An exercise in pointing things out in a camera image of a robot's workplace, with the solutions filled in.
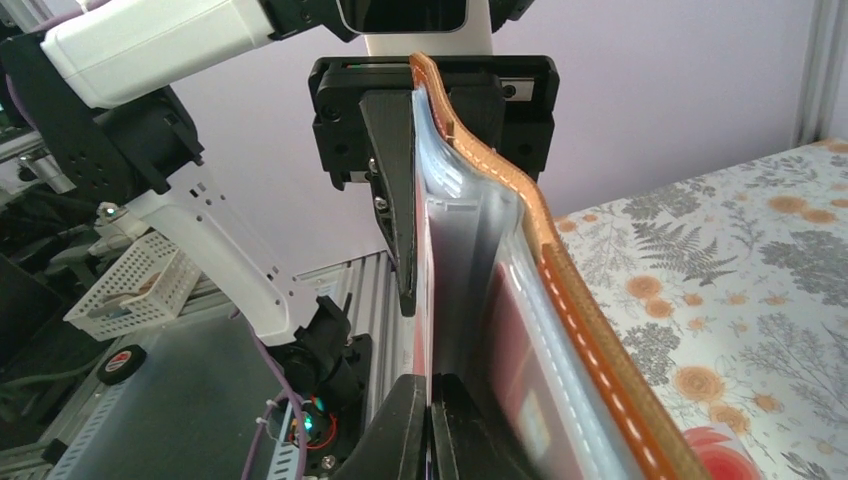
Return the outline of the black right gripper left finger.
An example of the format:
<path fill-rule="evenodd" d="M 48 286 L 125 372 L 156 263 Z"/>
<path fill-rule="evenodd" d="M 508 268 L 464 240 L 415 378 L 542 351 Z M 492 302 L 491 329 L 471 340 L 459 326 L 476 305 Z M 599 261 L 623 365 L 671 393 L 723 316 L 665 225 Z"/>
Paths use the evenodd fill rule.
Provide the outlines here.
<path fill-rule="evenodd" d="M 430 412 L 426 378 L 404 374 L 342 466 L 337 480 L 413 480 L 426 477 Z"/>

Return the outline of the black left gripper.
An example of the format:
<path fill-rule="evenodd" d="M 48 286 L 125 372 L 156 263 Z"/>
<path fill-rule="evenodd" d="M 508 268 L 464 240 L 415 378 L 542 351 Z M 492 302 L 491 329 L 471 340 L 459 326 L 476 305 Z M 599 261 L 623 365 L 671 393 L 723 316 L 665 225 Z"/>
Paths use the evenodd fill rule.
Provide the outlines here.
<path fill-rule="evenodd" d="M 560 75 L 554 61 L 544 55 L 437 56 L 434 61 L 462 124 L 537 179 L 546 169 L 555 128 Z M 322 57 L 308 85 L 322 168 L 338 190 L 368 168 L 375 218 L 395 266 L 401 313 L 412 317 L 417 237 L 409 60 Z"/>

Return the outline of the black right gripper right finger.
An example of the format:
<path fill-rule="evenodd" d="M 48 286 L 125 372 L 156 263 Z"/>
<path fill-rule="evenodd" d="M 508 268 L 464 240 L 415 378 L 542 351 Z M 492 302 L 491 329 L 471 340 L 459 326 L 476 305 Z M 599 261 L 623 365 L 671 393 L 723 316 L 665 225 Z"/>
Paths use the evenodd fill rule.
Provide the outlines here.
<path fill-rule="evenodd" d="M 459 377 L 433 377 L 431 452 L 434 479 L 528 479 L 530 472 L 487 423 Z"/>

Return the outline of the grey red striped card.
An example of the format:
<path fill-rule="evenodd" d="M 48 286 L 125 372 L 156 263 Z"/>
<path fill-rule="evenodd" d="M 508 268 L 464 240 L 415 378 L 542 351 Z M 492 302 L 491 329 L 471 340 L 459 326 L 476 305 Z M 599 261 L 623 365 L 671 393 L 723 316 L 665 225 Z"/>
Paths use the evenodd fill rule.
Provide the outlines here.
<path fill-rule="evenodd" d="M 505 268 L 493 271 L 486 309 L 484 353 L 497 405 L 543 479 L 560 479 L 569 460 L 556 405 L 510 286 Z"/>

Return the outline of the brown leather card holder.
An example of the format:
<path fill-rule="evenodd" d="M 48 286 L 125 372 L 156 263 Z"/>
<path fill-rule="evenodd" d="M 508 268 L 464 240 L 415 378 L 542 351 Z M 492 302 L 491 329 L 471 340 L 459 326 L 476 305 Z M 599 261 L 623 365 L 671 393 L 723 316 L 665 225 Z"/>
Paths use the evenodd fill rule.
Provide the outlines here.
<path fill-rule="evenodd" d="M 528 479 L 543 479 L 500 411 L 484 353 L 497 266 L 538 355 L 565 437 L 560 479 L 704 479 L 708 472 L 638 371 L 562 243 L 536 182 L 454 112 L 433 58 L 410 58 L 414 181 L 433 259 L 432 376 L 453 374 Z"/>

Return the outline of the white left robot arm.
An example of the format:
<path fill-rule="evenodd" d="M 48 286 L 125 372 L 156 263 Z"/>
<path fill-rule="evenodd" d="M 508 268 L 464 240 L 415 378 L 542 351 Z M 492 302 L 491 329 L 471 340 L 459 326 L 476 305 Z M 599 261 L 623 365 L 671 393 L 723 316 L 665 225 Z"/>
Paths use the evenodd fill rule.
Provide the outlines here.
<path fill-rule="evenodd" d="M 246 314 L 294 391 L 343 417 L 367 383 L 344 353 L 349 321 L 301 292 L 264 241 L 202 175 L 198 129 L 173 84 L 324 28 L 363 37 L 360 57 L 323 57 L 308 78 L 312 128 L 333 186 L 362 182 L 416 307 L 417 192 L 411 95 L 425 53 L 439 92 L 488 150 L 531 178 L 544 170 L 559 74 L 543 55 L 495 55 L 491 37 L 524 1 L 92 1 L 1 43 L 1 99 L 94 200 L 130 207 L 174 241 Z"/>

